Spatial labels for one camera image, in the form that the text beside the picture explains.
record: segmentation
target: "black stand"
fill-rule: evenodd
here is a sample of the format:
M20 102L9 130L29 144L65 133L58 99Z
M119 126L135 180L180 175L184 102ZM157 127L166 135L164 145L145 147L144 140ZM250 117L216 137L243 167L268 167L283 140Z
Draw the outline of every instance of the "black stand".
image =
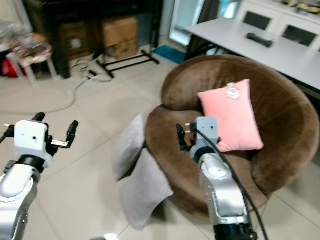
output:
M139 65L139 64L144 64L144 63L151 62L151 61L155 62L157 65L160 64L159 60L155 59L152 56L152 53L147 53L145 50L142 50L141 53L142 54L138 55L138 56L133 56L133 57L129 57L129 58L126 58L126 59L123 59L123 60L113 61L113 62L110 62L110 63L101 63L99 60L96 60L95 62L100 67L102 67L112 79L115 78L115 75L113 74L113 72L121 70L121 69L126 69L126 68L129 68L129 67L133 67L133 66L136 66L136 65ZM126 65L126 66L117 67L117 68L114 68L114 69L108 69L108 66L110 66L110 65L114 65L114 64L130 61L130 60L133 60L133 59L139 59L139 58L142 58L142 57L148 57L149 59L148 60L144 60L144 61L135 62L135 63L129 64L129 65Z

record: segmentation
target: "white cabinet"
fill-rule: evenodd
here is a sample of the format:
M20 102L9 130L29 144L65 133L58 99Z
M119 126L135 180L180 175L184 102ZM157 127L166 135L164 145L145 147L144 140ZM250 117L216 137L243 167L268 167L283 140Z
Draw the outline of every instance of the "white cabinet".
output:
M274 0L243 0L236 19L320 50L320 17L301 15Z
M314 50L320 48L320 24L285 15L277 25L276 34Z
M266 30L267 32L274 33L282 15L281 12L276 10L244 1L240 6L236 19L240 22L245 22Z

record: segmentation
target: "dark wooden cabinet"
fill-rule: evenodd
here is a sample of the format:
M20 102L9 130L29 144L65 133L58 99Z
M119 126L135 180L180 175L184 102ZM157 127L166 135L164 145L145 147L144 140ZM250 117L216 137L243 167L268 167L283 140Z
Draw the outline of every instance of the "dark wooden cabinet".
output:
M69 60L63 41L63 24L85 22L88 47L104 49L101 22L105 18L151 14L150 43L158 47L163 0L23 0L34 32L50 39L54 49L53 61L57 72L70 77Z

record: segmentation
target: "fuzzy upholstery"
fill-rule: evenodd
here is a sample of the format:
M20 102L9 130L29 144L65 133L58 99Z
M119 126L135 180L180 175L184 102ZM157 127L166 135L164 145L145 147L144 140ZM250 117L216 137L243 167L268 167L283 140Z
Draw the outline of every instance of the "fuzzy upholstery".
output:
M162 105L150 114L146 144L174 191L172 201L195 216L207 216L197 165L180 152L176 124L203 115L197 94L250 79L250 97L264 143L260 151L229 152L226 157L257 207L294 180L313 159L319 145L319 119L291 81L255 61L231 56L201 56L167 76Z

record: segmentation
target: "cabinet door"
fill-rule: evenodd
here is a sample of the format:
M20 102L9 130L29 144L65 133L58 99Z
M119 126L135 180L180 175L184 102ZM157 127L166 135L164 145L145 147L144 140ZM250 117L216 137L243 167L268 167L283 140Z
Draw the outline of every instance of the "cabinet door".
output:
M267 32L274 33L282 13L244 1L237 13L236 19Z
M276 34L314 50L320 48L320 25L307 20L286 15L279 22Z

